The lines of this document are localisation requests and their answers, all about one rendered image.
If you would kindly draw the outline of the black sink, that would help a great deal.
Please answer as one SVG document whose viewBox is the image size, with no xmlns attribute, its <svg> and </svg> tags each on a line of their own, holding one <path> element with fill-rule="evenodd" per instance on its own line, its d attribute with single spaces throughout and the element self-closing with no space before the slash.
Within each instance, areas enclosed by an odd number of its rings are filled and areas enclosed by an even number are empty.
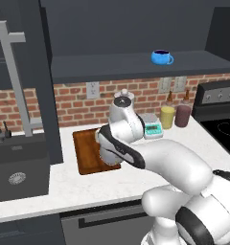
<svg viewBox="0 0 230 245">
<path fill-rule="evenodd" d="M 50 158 L 43 133 L 0 143 L 0 202 L 49 193 Z"/>
</svg>

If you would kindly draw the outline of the dark red sauce bottle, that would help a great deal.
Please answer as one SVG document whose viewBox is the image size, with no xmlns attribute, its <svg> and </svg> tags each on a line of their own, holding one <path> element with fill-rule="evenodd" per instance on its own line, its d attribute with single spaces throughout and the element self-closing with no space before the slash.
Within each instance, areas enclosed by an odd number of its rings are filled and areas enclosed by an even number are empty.
<svg viewBox="0 0 230 245">
<path fill-rule="evenodd" d="M 183 100 L 176 108 L 174 124 L 178 127 L 186 127 L 190 119 L 191 111 L 189 91 L 186 91 Z"/>
</svg>

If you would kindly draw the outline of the black stove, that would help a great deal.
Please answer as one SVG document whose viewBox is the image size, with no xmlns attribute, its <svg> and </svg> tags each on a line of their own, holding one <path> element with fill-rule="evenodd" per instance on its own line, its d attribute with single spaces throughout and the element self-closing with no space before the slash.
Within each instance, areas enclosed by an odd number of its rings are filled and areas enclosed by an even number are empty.
<svg viewBox="0 0 230 245">
<path fill-rule="evenodd" d="M 197 86 L 192 117 L 230 154 L 230 80 L 200 83 Z"/>
</svg>

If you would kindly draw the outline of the dark open wall cabinet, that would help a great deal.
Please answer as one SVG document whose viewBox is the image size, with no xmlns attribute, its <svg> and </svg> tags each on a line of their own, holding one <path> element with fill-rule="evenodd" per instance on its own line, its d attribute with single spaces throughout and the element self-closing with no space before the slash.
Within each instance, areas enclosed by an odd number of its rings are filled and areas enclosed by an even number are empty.
<svg viewBox="0 0 230 245">
<path fill-rule="evenodd" d="M 230 73 L 205 50 L 215 7 L 230 0 L 40 0 L 56 83 Z M 168 51 L 171 65 L 151 62 Z"/>
</svg>

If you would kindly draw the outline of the grey drawer front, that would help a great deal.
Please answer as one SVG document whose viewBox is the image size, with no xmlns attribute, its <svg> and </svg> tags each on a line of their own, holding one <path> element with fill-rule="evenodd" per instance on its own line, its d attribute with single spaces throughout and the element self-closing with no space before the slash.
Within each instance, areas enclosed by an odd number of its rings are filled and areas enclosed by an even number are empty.
<svg viewBox="0 0 230 245">
<path fill-rule="evenodd" d="M 66 245 L 140 245 L 153 224 L 147 216 L 99 226 L 79 228 L 79 219 L 86 222 L 144 212 L 141 201 L 128 201 L 63 212 L 60 215 Z"/>
</svg>

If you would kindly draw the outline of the wooden tray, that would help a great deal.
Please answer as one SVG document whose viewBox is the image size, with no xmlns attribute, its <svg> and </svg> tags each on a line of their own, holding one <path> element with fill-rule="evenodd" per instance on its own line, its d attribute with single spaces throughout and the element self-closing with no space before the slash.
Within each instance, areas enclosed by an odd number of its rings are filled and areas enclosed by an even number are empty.
<svg viewBox="0 0 230 245">
<path fill-rule="evenodd" d="M 106 165 L 100 158 L 100 145 L 95 140 L 96 128 L 73 133 L 80 175 L 120 169 L 121 165 Z"/>
</svg>

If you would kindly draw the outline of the white kitchen scale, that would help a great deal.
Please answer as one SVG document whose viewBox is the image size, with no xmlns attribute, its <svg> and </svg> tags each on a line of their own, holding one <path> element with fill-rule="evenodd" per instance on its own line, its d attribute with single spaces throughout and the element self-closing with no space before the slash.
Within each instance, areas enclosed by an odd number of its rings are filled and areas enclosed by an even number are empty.
<svg viewBox="0 0 230 245">
<path fill-rule="evenodd" d="M 141 114 L 140 117 L 142 118 L 145 124 L 145 130 L 144 130 L 145 139 L 152 140 L 152 139 L 159 139 L 163 137 L 162 124 L 155 114 L 145 113 L 145 114 Z"/>
</svg>

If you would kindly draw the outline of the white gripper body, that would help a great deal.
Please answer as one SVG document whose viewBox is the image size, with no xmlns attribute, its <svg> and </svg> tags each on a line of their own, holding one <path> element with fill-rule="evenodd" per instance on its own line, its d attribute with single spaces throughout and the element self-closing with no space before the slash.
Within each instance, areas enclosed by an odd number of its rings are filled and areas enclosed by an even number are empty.
<svg viewBox="0 0 230 245">
<path fill-rule="evenodd" d="M 122 159 L 120 157 L 118 157 L 113 152 L 104 149 L 103 147 L 100 148 L 100 158 L 105 164 L 109 166 L 115 166 L 122 162 Z"/>
</svg>

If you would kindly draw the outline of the white wall outlet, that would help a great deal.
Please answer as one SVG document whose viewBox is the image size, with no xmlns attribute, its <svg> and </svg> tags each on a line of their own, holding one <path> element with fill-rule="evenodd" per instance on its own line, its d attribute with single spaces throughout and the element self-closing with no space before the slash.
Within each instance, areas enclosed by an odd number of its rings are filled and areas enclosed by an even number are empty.
<svg viewBox="0 0 230 245">
<path fill-rule="evenodd" d="M 176 92 L 184 92 L 187 78 L 186 77 L 176 77 L 174 79 L 174 87 L 173 91 Z"/>
<path fill-rule="evenodd" d="M 171 90 L 171 85 L 172 85 L 171 78 L 160 78 L 158 93 L 159 94 L 169 93 Z"/>
<path fill-rule="evenodd" d="M 88 100 L 98 99 L 100 97 L 100 83 L 92 81 L 86 83 L 86 98 Z"/>
</svg>

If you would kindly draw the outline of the yellow sauce bottle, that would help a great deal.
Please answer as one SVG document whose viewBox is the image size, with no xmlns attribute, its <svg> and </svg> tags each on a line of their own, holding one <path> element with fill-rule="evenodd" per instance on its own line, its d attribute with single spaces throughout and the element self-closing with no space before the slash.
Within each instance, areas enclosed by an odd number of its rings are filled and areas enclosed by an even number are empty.
<svg viewBox="0 0 230 245">
<path fill-rule="evenodd" d="M 173 106 L 173 92 L 170 91 L 165 104 L 161 107 L 160 122 L 164 129 L 170 129 L 173 126 L 173 117 L 175 109 Z"/>
</svg>

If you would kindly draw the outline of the dark base cabinet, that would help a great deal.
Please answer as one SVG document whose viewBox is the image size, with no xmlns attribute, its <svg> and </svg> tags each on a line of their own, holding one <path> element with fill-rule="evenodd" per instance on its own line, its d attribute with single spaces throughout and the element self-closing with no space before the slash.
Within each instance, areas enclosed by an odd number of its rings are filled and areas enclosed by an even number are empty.
<svg viewBox="0 0 230 245">
<path fill-rule="evenodd" d="M 0 245 L 66 245 L 59 215 L 0 223 Z"/>
</svg>

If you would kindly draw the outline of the blue mug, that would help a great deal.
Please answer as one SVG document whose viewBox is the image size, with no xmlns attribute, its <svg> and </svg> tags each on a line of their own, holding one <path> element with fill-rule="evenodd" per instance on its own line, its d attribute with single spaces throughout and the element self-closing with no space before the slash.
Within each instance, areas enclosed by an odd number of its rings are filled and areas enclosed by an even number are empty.
<svg viewBox="0 0 230 245">
<path fill-rule="evenodd" d="M 174 58 L 168 51 L 156 50 L 151 53 L 151 62 L 156 65 L 171 65 Z"/>
</svg>

